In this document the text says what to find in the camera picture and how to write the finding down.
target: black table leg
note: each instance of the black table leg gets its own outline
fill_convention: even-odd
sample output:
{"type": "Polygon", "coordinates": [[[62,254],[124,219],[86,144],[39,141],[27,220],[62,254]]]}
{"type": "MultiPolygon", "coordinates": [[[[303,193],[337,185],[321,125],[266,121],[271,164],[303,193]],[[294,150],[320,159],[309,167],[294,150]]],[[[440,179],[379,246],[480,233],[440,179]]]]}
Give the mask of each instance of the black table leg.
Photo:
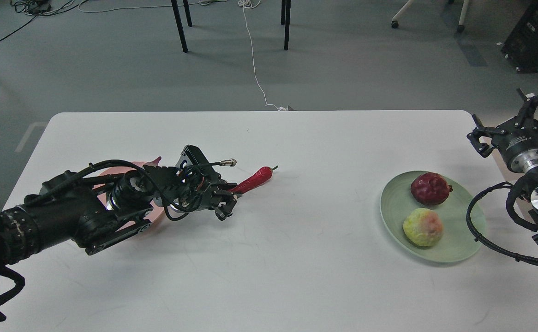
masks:
{"type": "Polygon", "coordinates": [[[281,0],[281,24],[286,25],[286,0],[281,0]]]}
{"type": "Polygon", "coordinates": [[[179,38],[181,39],[183,52],[187,53],[187,42],[185,41],[185,33],[183,32],[183,24],[181,23],[181,15],[179,14],[177,0],[170,0],[170,3],[173,5],[174,20],[177,21],[177,30],[179,30],[179,38]]]}
{"type": "Polygon", "coordinates": [[[189,11],[189,3],[187,0],[183,0],[183,7],[185,7],[185,16],[187,16],[187,25],[189,27],[193,27],[193,23],[191,23],[191,12],[189,11]]]}
{"type": "Polygon", "coordinates": [[[287,51],[290,48],[290,9],[292,8],[292,0],[286,2],[286,38],[284,40],[283,49],[287,51]]]}

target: white table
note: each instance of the white table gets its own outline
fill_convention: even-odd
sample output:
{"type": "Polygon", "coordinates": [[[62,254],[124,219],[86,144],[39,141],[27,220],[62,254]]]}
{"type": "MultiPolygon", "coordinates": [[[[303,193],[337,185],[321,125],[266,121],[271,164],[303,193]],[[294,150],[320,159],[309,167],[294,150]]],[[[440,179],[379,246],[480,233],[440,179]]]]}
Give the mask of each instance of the white table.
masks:
{"type": "MultiPolygon", "coordinates": [[[[58,114],[5,208],[64,170],[159,155],[171,166],[187,144],[236,158],[217,168],[229,181],[279,168],[224,222],[197,212],[94,256],[66,242],[12,266],[27,285],[0,331],[538,331],[538,267],[485,247],[431,263],[383,226],[379,196],[402,172],[439,172],[473,194],[502,181],[472,128],[464,111],[58,114]]],[[[538,256],[506,196],[481,202],[488,238],[538,256]]]]}

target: red chili pepper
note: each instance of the red chili pepper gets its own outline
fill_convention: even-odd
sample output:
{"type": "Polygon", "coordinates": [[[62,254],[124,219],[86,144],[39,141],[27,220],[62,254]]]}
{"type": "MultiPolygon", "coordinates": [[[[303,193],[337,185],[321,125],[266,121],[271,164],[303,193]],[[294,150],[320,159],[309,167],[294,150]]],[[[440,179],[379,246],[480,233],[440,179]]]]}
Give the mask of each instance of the red chili pepper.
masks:
{"type": "Polygon", "coordinates": [[[271,179],[271,176],[273,175],[273,170],[275,170],[276,168],[277,166],[273,168],[267,166],[261,167],[260,170],[253,174],[250,178],[242,181],[236,187],[230,189],[229,191],[235,194],[243,194],[249,190],[255,189],[259,185],[262,185],[263,183],[271,179]]]}

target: robotic arm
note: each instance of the robotic arm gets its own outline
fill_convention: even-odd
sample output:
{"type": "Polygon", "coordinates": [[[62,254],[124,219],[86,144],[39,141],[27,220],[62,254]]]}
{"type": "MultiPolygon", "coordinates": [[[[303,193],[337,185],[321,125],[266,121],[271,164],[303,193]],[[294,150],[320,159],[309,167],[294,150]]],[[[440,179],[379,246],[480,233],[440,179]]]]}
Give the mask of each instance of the robotic arm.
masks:
{"type": "MultiPolygon", "coordinates": [[[[198,147],[187,145],[174,167],[140,168],[106,160],[42,183],[39,195],[28,195],[24,204],[0,213],[0,275],[15,283],[0,295],[0,306],[24,287],[24,278],[6,265],[70,239],[88,255],[96,254],[147,229],[150,221],[145,217],[152,201],[170,220],[199,210],[214,210],[219,220],[231,216],[237,196],[229,190],[236,183],[227,183],[213,166],[235,164],[234,159],[210,163],[198,147]],[[112,166],[134,170],[86,177],[112,166]],[[106,204],[100,194],[107,194],[106,204]],[[172,217],[168,207],[182,214],[172,217]]],[[[0,321],[5,319],[0,312],[0,321]]]]}
{"type": "Polygon", "coordinates": [[[538,246],[538,120],[534,118],[538,108],[538,95],[527,97],[521,90],[518,90],[524,104],[520,108],[517,116],[500,124],[496,128],[482,126],[482,122],[476,115],[473,115],[476,128],[467,135],[470,143],[482,157],[488,157],[493,149],[498,149],[501,153],[507,168],[511,172],[524,174],[515,184],[508,182],[499,183],[479,193],[470,205],[466,213],[466,222],[474,239],[480,241],[488,248],[522,261],[538,266],[538,258],[524,256],[505,250],[497,246],[489,239],[486,239],[472,223],[470,213],[472,208],[482,197],[496,189],[509,189],[505,208],[511,219],[518,225],[536,232],[532,236],[538,246]],[[481,137],[490,138],[490,145],[480,141],[481,137]],[[516,200],[520,198],[530,202],[532,209],[529,216],[533,223],[518,216],[514,210],[516,200]]]}

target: chair leg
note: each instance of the chair leg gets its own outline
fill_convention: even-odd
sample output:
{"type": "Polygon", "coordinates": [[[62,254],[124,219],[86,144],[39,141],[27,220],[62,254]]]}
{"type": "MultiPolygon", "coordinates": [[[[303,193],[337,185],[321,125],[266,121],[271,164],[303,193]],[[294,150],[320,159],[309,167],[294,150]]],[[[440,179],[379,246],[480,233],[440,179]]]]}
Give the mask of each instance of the chair leg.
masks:
{"type": "Polygon", "coordinates": [[[177,0],[170,0],[170,3],[173,6],[174,20],[177,22],[177,30],[179,30],[179,38],[181,40],[183,52],[187,53],[187,42],[185,41],[185,33],[183,32],[183,24],[181,23],[181,15],[179,14],[177,0]]]}
{"type": "Polygon", "coordinates": [[[183,0],[183,7],[185,7],[185,16],[187,16],[187,25],[189,27],[193,27],[193,23],[191,23],[191,12],[189,11],[189,3],[187,0],[183,0]]]}
{"type": "Polygon", "coordinates": [[[286,0],[286,36],[284,38],[283,49],[287,51],[290,48],[290,9],[292,0],[286,0]]]}
{"type": "Polygon", "coordinates": [[[400,10],[398,11],[398,13],[396,13],[396,15],[394,15],[394,17],[392,17],[392,21],[398,21],[398,19],[400,18],[400,16],[402,16],[404,14],[404,12],[406,12],[406,10],[408,9],[408,7],[410,7],[412,5],[412,2],[414,0],[408,0],[406,2],[406,4],[404,4],[404,6],[402,6],[402,8],[400,8],[400,10]]]}
{"type": "Polygon", "coordinates": [[[470,4],[470,0],[464,0],[464,4],[463,6],[461,6],[461,14],[460,14],[460,21],[458,22],[458,30],[460,29],[459,27],[464,27],[464,21],[466,20],[466,12],[468,11],[469,4],[470,4]]]}
{"type": "Polygon", "coordinates": [[[286,25],[286,0],[281,0],[281,24],[286,25]]]}

